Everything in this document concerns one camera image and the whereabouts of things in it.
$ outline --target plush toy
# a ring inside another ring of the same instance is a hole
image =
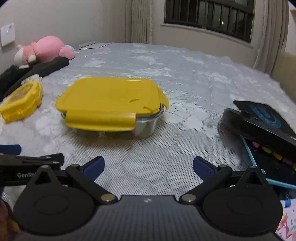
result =
[[[15,65],[19,68],[26,68],[31,64],[38,62],[49,62],[57,56],[73,59],[74,51],[65,46],[57,37],[46,36],[38,42],[28,46],[17,46],[19,51],[15,54]]]

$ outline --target white curtain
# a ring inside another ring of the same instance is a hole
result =
[[[132,0],[131,42],[152,43],[152,0]]]
[[[288,0],[264,0],[263,17],[263,33],[254,68],[271,75],[276,58],[285,48],[287,40]]]

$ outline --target gray bedsheet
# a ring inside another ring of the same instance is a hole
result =
[[[202,182],[193,172],[195,156],[234,170],[250,165],[241,140],[221,123],[224,109],[235,108],[235,99],[267,103],[296,128],[296,105],[279,84],[228,57],[131,43],[78,50],[75,55],[68,67],[43,79],[42,105],[32,116],[3,125],[0,143],[20,144],[22,155],[27,156],[63,153],[64,167],[101,155],[105,171],[96,183],[118,197],[179,197]],[[99,137],[73,130],[55,109],[55,101],[67,87],[87,76],[152,79],[169,98],[170,109],[146,139]],[[21,190],[4,191],[14,201]]]

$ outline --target wall switch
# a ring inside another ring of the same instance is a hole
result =
[[[0,30],[1,46],[4,47],[15,41],[15,24],[10,23],[3,26]]]

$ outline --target blue gripper pad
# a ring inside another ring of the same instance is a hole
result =
[[[198,156],[193,160],[193,170],[203,181],[215,174],[214,165],[205,162],[207,161]]]
[[[82,173],[90,180],[94,181],[105,169],[105,160],[102,156],[97,156],[88,163],[82,166]]]
[[[285,200],[285,207],[291,207],[291,200]]]
[[[0,153],[8,155],[19,155],[22,151],[20,145],[0,145]]]

